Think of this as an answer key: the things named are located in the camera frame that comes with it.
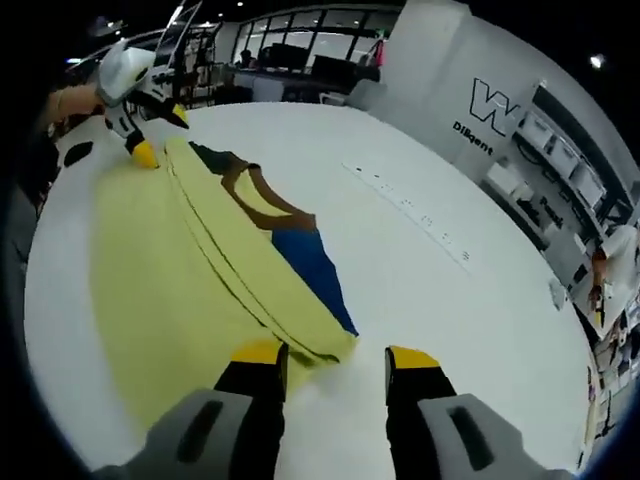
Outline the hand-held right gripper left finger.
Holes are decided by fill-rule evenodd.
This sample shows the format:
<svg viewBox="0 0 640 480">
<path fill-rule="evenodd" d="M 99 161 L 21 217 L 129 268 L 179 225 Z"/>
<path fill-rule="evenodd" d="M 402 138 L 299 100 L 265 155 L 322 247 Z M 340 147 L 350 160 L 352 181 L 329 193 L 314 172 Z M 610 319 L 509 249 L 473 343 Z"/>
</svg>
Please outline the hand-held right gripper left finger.
<svg viewBox="0 0 640 480">
<path fill-rule="evenodd" d="M 272 479 L 285 429 L 288 346 L 236 350 L 211 389 L 198 389 L 149 429 L 141 451 L 94 479 Z"/>
</svg>

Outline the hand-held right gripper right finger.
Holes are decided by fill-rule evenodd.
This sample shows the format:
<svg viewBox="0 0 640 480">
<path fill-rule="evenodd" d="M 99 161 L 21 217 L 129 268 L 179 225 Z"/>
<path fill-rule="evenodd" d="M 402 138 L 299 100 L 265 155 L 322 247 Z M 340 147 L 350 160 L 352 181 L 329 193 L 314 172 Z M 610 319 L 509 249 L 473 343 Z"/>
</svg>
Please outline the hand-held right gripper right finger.
<svg viewBox="0 0 640 480">
<path fill-rule="evenodd" d="M 472 394 L 458 394 L 437 360 L 385 349 L 386 434 L 398 479 L 552 479 L 520 431 Z"/>
</svg>

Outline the person's left hand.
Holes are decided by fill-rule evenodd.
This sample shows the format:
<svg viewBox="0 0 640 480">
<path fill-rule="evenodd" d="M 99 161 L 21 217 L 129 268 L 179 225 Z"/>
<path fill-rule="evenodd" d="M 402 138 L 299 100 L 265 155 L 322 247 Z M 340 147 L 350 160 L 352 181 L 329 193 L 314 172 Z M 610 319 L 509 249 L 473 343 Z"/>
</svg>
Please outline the person's left hand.
<svg viewBox="0 0 640 480">
<path fill-rule="evenodd" d="M 90 115 L 103 107 L 94 84 L 69 86 L 49 94 L 43 118 L 46 124 L 57 123 L 72 115 Z"/>
</svg>

